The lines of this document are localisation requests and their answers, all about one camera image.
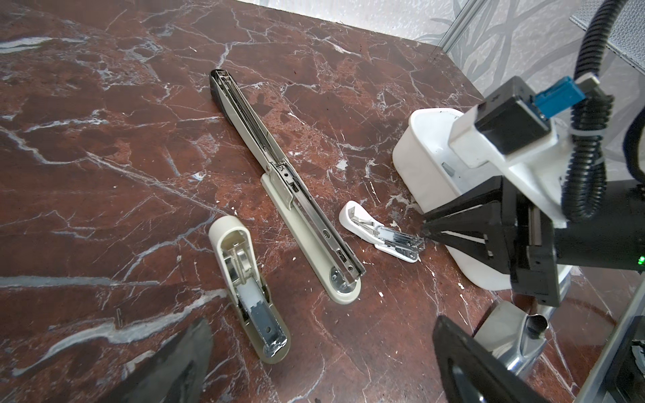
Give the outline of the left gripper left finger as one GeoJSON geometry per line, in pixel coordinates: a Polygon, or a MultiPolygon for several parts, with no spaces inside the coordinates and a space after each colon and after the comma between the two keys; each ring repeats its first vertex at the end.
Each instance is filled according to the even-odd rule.
{"type": "Polygon", "coordinates": [[[198,402],[212,349],[211,328],[205,318],[200,318],[100,401],[198,402]]]}

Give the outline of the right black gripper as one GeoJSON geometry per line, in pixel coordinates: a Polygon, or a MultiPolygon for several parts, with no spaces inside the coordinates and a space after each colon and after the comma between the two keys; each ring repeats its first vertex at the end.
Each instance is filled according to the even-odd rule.
{"type": "Polygon", "coordinates": [[[555,248],[554,225],[508,179],[493,176],[479,186],[424,214],[422,235],[456,249],[511,277],[512,290],[537,303],[559,307],[563,298],[555,248]],[[454,233],[484,233],[504,220],[502,239],[476,242],[454,233]]]}

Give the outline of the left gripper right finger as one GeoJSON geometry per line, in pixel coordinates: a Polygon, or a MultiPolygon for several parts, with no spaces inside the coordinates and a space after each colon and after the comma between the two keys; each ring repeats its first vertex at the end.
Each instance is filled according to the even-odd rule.
{"type": "Polygon", "coordinates": [[[546,401],[446,316],[437,318],[433,345],[448,402],[546,401]]]}

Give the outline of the small white mini stapler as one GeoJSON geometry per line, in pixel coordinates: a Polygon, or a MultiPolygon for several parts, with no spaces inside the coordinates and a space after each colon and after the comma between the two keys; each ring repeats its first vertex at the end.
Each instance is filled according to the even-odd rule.
{"type": "Polygon", "coordinates": [[[357,235],[376,249],[408,263],[420,260],[425,250],[423,238],[388,228],[374,219],[356,201],[348,201],[339,213],[344,228],[357,235]]]}

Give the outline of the small beige staple remover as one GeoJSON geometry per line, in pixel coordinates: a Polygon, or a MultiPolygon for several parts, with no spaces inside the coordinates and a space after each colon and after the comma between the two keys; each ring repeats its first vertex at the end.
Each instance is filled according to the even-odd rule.
{"type": "Polygon", "coordinates": [[[211,225],[208,238],[228,296],[255,352],[267,364],[281,362],[290,351],[291,334],[259,271],[250,231],[235,216],[224,216],[211,225]]]}

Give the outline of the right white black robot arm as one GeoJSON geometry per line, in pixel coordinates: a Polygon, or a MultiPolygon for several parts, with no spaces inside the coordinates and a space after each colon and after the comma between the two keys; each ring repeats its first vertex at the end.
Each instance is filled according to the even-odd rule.
{"type": "Polygon", "coordinates": [[[558,307],[559,265],[644,270],[644,186],[613,181],[594,218],[556,228],[507,178],[494,176],[426,213],[422,234],[509,275],[514,292],[558,307]]]}

